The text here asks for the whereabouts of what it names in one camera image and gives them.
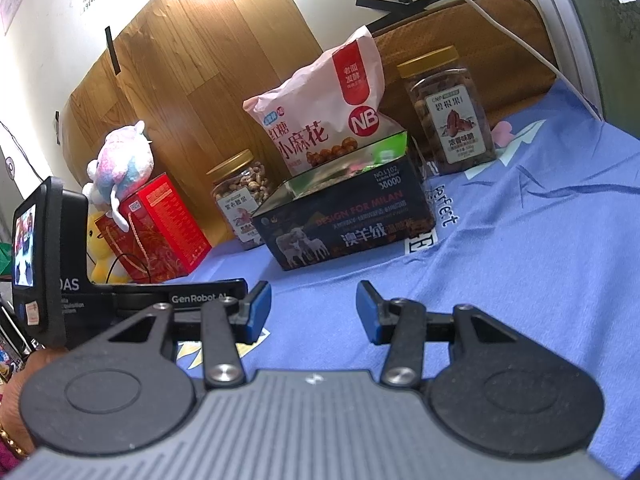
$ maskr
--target stuffed animal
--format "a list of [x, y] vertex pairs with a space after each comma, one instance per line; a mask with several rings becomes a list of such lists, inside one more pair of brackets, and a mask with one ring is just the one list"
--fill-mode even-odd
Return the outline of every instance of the stuffed animal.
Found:
[[[115, 254], [111, 251], [107, 240], [102, 236], [100, 229], [95, 221], [100, 218], [103, 213], [93, 213], [89, 215], [86, 223], [86, 249], [95, 262], [94, 270], [91, 272], [91, 281], [94, 283], [106, 283], [109, 269], [116, 259]], [[131, 278], [127, 274], [120, 262], [116, 262], [109, 276], [109, 283], [129, 283]]]
[[135, 193], [151, 176], [154, 157], [144, 136], [145, 123], [114, 130], [104, 139], [98, 158], [89, 162], [86, 172], [91, 182], [82, 193], [99, 211], [113, 216], [124, 232], [129, 224], [118, 208], [120, 202]]

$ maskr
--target white cable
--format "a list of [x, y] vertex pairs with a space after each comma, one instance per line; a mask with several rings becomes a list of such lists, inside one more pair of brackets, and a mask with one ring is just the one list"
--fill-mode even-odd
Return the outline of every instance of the white cable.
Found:
[[549, 62], [542, 54], [540, 54], [535, 48], [530, 46], [529, 43], [524, 41], [522, 38], [511, 32], [508, 28], [503, 27], [500, 23], [496, 22], [482, 7], [475, 3], [473, 0], [465, 0], [470, 6], [472, 6], [484, 19], [486, 19], [489, 23], [491, 23], [495, 28], [500, 30], [501, 33], [509, 36], [513, 41], [517, 44], [524, 47], [529, 53], [534, 56], [540, 63], [545, 65], [549, 70], [551, 70], [554, 74], [556, 74], [565, 85], [567, 85], [570, 90], [576, 95], [580, 102], [584, 105], [585, 108], [589, 111], [589, 113], [597, 120], [602, 121], [598, 113], [591, 107], [587, 99], [582, 95], [582, 93], [569, 81], [566, 76], [560, 72], [551, 62]]

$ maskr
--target pecan jar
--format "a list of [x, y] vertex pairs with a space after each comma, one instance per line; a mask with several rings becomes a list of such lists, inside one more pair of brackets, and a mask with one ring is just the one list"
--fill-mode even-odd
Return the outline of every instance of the pecan jar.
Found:
[[398, 65], [440, 174], [495, 160], [491, 128], [454, 46]]
[[250, 150], [238, 153], [207, 173], [214, 180], [211, 197], [244, 250], [264, 242], [251, 222], [252, 213], [273, 192], [264, 164]]

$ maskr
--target yellow jar lid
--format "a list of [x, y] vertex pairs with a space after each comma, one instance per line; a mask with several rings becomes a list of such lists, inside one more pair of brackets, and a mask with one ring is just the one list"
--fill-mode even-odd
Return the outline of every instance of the yellow jar lid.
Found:
[[459, 59], [460, 54], [457, 49], [454, 46], [447, 46], [398, 65], [398, 72], [402, 79], [408, 79]]
[[215, 182], [220, 182], [253, 160], [254, 154], [251, 150], [244, 150], [217, 165], [213, 170], [207, 171], [207, 174], [211, 175]]

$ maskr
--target snack bag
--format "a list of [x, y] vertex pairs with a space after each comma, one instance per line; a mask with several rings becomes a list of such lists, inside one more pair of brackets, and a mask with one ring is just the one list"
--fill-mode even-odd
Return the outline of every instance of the snack bag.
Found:
[[385, 92], [380, 53], [367, 27], [327, 50], [278, 88], [242, 107], [297, 175], [402, 131], [378, 113]]

